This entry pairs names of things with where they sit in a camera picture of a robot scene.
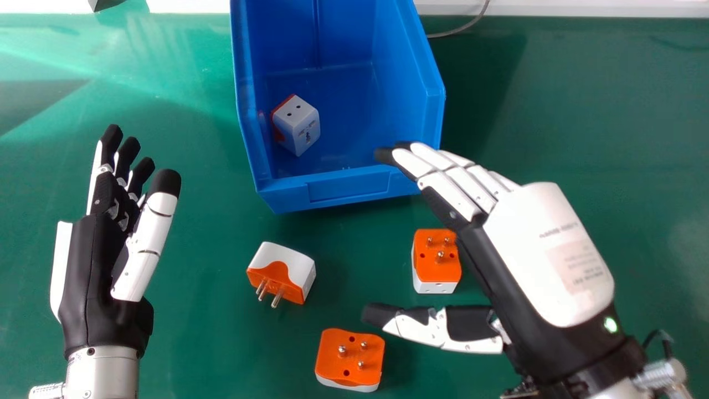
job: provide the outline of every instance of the white adapter body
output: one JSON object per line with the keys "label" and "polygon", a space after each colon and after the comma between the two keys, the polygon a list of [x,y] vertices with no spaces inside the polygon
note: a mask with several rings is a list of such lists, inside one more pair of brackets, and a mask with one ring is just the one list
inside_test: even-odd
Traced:
{"label": "white adapter body", "polygon": [[301,156],[320,138],[320,114],[302,98],[291,94],[271,112],[276,142]]}
{"label": "white adapter body", "polygon": [[315,281],[315,261],[285,246],[264,242],[256,251],[246,275],[256,287],[259,301],[267,293],[275,295],[271,307],[281,299],[303,305]]}

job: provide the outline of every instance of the label on robotic hand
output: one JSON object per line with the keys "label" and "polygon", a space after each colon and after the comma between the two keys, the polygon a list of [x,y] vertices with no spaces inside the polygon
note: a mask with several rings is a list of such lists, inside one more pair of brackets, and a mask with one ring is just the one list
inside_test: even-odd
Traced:
{"label": "label on robotic hand", "polygon": [[556,184],[532,183],[505,195],[483,228],[549,323],[581,324],[613,300],[613,277]]}

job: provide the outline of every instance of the green indicator light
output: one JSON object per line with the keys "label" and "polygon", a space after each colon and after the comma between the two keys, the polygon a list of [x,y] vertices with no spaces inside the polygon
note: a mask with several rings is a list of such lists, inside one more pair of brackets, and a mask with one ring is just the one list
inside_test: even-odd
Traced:
{"label": "green indicator light", "polygon": [[606,317],[606,319],[603,320],[603,326],[611,334],[615,334],[616,332],[618,332],[618,323],[616,323],[612,317]]}

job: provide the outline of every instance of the white wall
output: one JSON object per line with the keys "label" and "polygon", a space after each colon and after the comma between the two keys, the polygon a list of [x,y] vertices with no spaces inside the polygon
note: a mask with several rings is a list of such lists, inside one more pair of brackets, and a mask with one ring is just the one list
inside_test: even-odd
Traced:
{"label": "white wall", "polygon": [[[414,1],[419,13],[424,15],[475,14],[482,4],[482,0]],[[146,0],[146,2],[154,13],[229,12],[229,0]],[[87,0],[0,0],[0,13],[90,12],[91,8]],[[709,0],[491,0],[487,14],[709,18]]]}

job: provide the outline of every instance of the blue storage box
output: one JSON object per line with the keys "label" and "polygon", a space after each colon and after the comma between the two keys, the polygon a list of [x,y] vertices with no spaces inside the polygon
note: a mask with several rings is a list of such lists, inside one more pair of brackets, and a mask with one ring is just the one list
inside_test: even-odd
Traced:
{"label": "blue storage box", "polygon": [[[241,132],[256,190],[276,213],[418,190],[373,152],[440,145],[445,88],[412,0],[232,0]],[[301,157],[274,142],[271,110],[297,94],[320,113]]]}

